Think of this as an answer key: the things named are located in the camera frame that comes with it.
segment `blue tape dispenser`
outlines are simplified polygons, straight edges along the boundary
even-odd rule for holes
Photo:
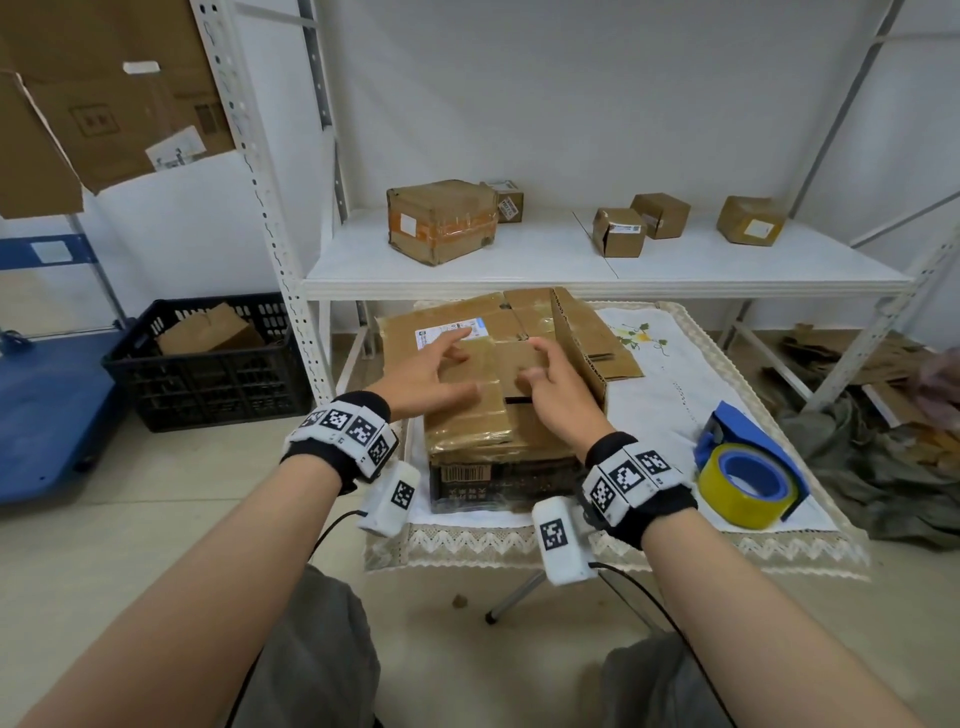
[[[698,470],[703,470],[710,455],[721,445],[745,445],[756,448],[778,460],[787,469],[796,485],[797,499],[784,511],[780,517],[781,521],[785,521],[810,495],[810,486],[806,478],[783,448],[775,443],[770,435],[757,427],[750,418],[725,401],[721,401],[713,410],[713,414],[707,420],[707,426],[700,434],[697,447],[693,450],[693,459]]]

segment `yellow tape roll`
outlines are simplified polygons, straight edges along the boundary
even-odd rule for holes
[[[797,498],[793,477],[780,462],[747,445],[720,445],[697,480],[700,495],[741,528],[769,528]]]

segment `hand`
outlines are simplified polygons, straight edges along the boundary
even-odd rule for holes
[[[537,351],[544,352],[549,362],[546,369],[535,367],[520,372],[520,378],[530,384],[533,391],[534,409],[540,421],[570,445],[580,462],[584,462],[593,444],[616,430],[567,360],[560,344],[539,337],[531,338],[530,343]]]
[[[384,377],[369,387],[390,405],[394,421],[437,412],[480,396],[477,382],[457,384],[440,382],[438,370],[445,358],[467,361],[469,354],[455,346],[470,333],[469,328],[455,328],[442,333],[432,344],[423,347],[416,356],[397,364]]]

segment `black plastic crate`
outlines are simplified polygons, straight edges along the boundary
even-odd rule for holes
[[[267,342],[164,356],[156,338],[191,313],[228,303]],[[154,301],[104,357],[152,432],[305,415],[313,393],[279,293]]]

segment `lace trim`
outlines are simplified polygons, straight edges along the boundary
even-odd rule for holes
[[[704,358],[743,399],[760,425],[794,458],[803,471],[813,497],[833,518],[837,531],[786,531],[782,533],[724,534],[739,551],[770,573],[804,573],[868,579],[870,554],[866,533],[854,527],[824,487],[813,476],[786,435],[733,363],[707,336],[679,303],[591,302],[594,308],[659,308],[669,312]],[[646,556],[606,533],[590,537],[593,553],[627,570],[650,570]],[[521,528],[451,528],[407,524],[394,539],[368,535],[366,570],[413,566],[528,568],[541,566],[532,526]]]

